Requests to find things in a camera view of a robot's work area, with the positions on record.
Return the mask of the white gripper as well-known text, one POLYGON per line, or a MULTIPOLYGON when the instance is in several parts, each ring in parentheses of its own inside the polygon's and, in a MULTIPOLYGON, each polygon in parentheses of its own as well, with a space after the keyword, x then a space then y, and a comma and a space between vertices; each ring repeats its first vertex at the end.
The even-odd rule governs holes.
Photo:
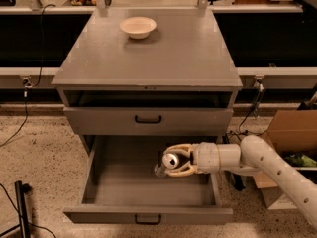
POLYGON ((190 162, 183 165, 180 163, 166 165, 164 172, 170 177, 180 178, 191 176, 194 173, 213 174, 219 171, 219 149, 214 143, 203 142, 195 144, 194 147, 191 144, 173 145, 163 152, 163 159, 166 162, 189 161, 191 152, 193 153, 193 165, 190 162))

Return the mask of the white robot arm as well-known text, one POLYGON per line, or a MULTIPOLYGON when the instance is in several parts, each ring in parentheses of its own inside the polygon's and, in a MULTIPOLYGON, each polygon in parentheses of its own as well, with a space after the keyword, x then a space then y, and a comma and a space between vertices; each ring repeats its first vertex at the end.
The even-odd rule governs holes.
POLYGON ((230 171, 241 176, 268 175, 317 228, 317 185, 288 164, 264 139, 250 135, 239 145, 202 142, 164 150, 160 168, 170 177, 230 171))

